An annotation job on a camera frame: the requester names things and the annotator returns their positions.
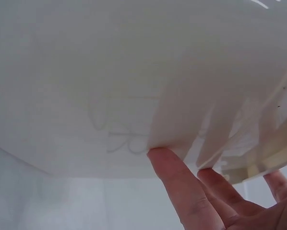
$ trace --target hand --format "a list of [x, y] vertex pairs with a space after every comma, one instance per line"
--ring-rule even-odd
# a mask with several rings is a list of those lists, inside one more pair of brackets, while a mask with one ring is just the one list
[[287, 179], [279, 171], [264, 177], [277, 201], [266, 209], [244, 200], [212, 169], [197, 179], [168, 149], [152, 149], [148, 157], [185, 230], [287, 230]]

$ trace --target white surface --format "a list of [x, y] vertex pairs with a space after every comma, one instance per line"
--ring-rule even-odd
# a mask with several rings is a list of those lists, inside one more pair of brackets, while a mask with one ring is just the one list
[[[262, 178], [236, 188], [265, 207], [275, 203]], [[74, 229], [182, 226], [158, 179], [54, 179], [0, 150], [0, 230]]]
[[148, 139], [213, 165], [287, 72], [287, 2], [264, 4], [0, 0], [0, 147], [66, 176], [153, 177]]

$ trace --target white wall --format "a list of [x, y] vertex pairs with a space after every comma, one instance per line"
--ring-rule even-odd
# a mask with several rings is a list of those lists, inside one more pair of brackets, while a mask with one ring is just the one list
[[[283, 170], [287, 176], [287, 167]], [[265, 207], [262, 178], [236, 186]], [[0, 230], [182, 230], [158, 179], [51, 178], [0, 149]]]

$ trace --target translucent paper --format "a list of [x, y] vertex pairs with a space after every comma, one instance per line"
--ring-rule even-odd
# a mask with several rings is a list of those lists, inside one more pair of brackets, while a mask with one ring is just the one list
[[151, 177], [156, 147], [233, 183], [287, 164], [279, 4], [0, 6], [0, 147], [60, 176]]

